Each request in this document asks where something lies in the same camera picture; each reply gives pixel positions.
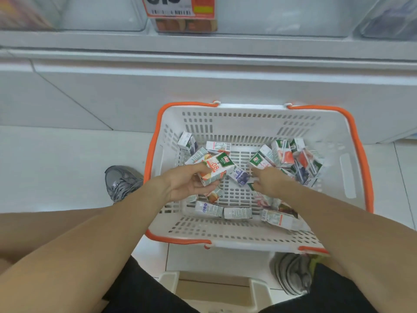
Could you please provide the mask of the grey left sneaker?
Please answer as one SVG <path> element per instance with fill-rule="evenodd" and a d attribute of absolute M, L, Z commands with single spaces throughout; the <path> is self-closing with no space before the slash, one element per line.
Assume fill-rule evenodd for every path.
<path fill-rule="evenodd" d="M 105 184 L 111 200 L 117 203 L 143 186 L 143 175 L 128 166 L 111 166 L 105 171 Z"/>

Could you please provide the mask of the person's left forearm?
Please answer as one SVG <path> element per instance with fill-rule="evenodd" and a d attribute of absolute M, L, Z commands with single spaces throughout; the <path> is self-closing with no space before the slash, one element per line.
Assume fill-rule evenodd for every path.
<path fill-rule="evenodd" d="M 85 313 L 119 275 L 170 199 L 162 176 L 45 244 L 0 275 L 0 313 Z"/>

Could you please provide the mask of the white plastic shopping basket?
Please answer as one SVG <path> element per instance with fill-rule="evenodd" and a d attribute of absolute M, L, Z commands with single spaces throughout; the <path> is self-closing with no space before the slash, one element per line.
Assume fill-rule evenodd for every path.
<path fill-rule="evenodd" d="M 231 143 L 232 159 L 243 169 L 262 145 L 278 138 L 303 138 L 324 157 L 324 173 L 313 189 L 366 210 L 361 169 L 348 123 L 343 115 L 325 110 L 289 110 L 284 105 L 221 104 L 216 108 L 177 106 L 162 117 L 151 178 L 182 166 L 189 158 L 178 141 L 191 133 L 200 147 L 207 141 Z M 219 205 L 252 208 L 249 220 L 200 217 L 187 200 L 166 204 L 149 230 L 157 236 L 210 240 L 211 247 L 229 249 L 327 254 L 312 231 L 288 231 L 261 221 L 251 192 L 241 191 L 228 177 L 221 188 L 232 189 Z"/>

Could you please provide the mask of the white step stool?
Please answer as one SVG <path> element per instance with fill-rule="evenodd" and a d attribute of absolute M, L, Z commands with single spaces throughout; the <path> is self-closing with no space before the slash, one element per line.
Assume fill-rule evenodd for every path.
<path fill-rule="evenodd" d="M 158 281 L 200 313 L 258 313 L 273 305 L 262 280 L 186 271 L 166 271 Z"/>

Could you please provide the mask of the white shelf unit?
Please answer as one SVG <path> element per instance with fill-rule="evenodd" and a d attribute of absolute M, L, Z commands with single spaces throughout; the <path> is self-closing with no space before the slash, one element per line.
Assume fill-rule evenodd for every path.
<path fill-rule="evenodd" d="M 339 106 L 363 143 L 417 133 L 417 42 L 0 31 L 0 125 L 151 132 L 171 102 Z"/>

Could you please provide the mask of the person's left hand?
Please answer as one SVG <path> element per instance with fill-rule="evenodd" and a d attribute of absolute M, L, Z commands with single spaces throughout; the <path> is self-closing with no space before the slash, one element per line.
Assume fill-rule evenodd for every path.
<path fill-rule="evenodd" d="M 207 194 L 220 184 L 217 180 L 208 186 L 203 186 L 199 175 L 199 173 L 188 174 L 187 165 L 172 168 L 162 174 L 164 202 L 180 201 L 192 195 Z"/>

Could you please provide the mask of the grey right sneaker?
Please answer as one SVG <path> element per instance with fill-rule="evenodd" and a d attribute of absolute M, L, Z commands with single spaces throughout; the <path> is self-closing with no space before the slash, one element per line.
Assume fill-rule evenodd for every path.
<path fill-rule="evenodd" d="M 287 295 L 301 296 L 310 292 L 311 257 L 295 253 L 276 253 L 270 261 L 270 270 Z"/>

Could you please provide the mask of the person's left leg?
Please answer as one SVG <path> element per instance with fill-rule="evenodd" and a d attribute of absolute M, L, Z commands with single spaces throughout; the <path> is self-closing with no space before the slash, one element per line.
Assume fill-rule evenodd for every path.
<path fill-rule="evenodd" d="M 29 253 L 105 210 L 107 207 L 1 213 L 0 275 Z"/>

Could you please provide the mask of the person's right forearm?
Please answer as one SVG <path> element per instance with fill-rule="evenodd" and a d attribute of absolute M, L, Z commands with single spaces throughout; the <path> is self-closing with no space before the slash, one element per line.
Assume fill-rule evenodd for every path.
<path fill-rule="evenodd" d="M 417 313 L 417 231 L 291 179 L 278 189 L 379 313 Z"/>

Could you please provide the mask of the person's right hand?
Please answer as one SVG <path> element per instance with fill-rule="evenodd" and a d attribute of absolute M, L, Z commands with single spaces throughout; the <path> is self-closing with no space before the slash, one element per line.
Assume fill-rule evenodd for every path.
<path fill-rule="evenodd" d="M 252 176 L 255 177 L 253 189 L 268 197 L 284 200 L 298 183 L 287 174 L 274 167 L 264 169 L 252 168 Z"/>

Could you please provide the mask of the grey sneaker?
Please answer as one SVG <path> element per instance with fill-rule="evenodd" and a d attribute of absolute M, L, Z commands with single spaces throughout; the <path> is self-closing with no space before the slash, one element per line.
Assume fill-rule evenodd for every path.
<path fill-rule="evenodd" d="M 117 203 L 143 186 L 143 175 L 128 166 L 111 166 L 105 171 L 105 184 L 111 200 Z"/>
<path fill-rule="evenodd" d="M 310 292 L 311 257 L 295 253 L 276 253 L 270 261 L 270 270 L 287 295 L 301 296 Z"/>

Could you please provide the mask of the small peach juice carton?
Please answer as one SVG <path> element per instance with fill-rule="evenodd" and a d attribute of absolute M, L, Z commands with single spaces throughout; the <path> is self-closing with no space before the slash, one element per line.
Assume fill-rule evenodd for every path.
<path fill-rule="evenodd" d="M 220 152 L 215 156 L 206 159 L 201 159 L 197 163 L 204 163 L 211 169 L 208 174 L 201 174 L 199 178 L 203 186 L 208 186 L 217 180 L 222 180 L 226 175 L 231 174 L 236 168 L 235 163 L 226 152 Z"/>

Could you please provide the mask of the black shorts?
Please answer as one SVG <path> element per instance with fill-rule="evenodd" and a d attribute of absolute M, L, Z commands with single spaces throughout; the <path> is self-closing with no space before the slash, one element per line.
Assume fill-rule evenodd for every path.
<path fill-rule="evenodd" d="M 159 284 L 130 257 L 103 296 L 102 313 L 200 313 Z M 259 313 L 379 313 L 357 285 L 317 263 L 310 292 L 271 305 Z"/>

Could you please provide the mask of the orange and white price tag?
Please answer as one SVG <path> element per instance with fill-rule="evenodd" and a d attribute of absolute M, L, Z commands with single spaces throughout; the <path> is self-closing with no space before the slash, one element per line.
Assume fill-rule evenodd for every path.
<path fill-rule="evenodd" d="M 214 19 L 216 0 L 142 0 L 150 18 Z"/>

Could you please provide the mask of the pile of juice cartons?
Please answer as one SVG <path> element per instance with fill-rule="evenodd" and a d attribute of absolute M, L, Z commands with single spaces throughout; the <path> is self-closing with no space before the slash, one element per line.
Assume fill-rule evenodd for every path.
<path fill-rule="evenodd" d="M 195 164 L 201 159 L 215 156 L 220 152 L 226 152 L 232 159 L 231 143 L 207 141 L 205 147 L 198 148 L 191 133 L 184 132 L 178 142 L 180 148 L 189 150 L 191 157 L 185 161 L 185 165 Z M 280 227 L 289 231 L 310 231 L 310 227 L 303 218 L 281 199 L 268 197 L 253 189 L 253 182 L 256 180 L 246 169 L 240 167 L 236 159 L 232 159 L 236 168 L 231 174 L 226 175 L 241 188 L 241 191 L 251 192 L 258 210 L 261 213 L 261 220 L 267 224 Z M 323 171 L 324 159 L 314 150 L 309 150 L 303 138 L 284 139 L 278 138 L 270 143 L 264 144 L 247 161 L 250 168 L 264 169 L 267 167 L 278 168 L 290 178 L 296 180 L 306 187 L 312 187 Z M 220 207 L 216 203 L 221 197 L 232 194 L 232 189 L 216 188 L 205 194 L 209 204 L 198 201 L 197 195 L 188 198 L 189 202 L 195 204 L 195 212 L 213 216 L 223 217 L 226 220 L 251 219 L 253 212 L 247 207 Z"/>

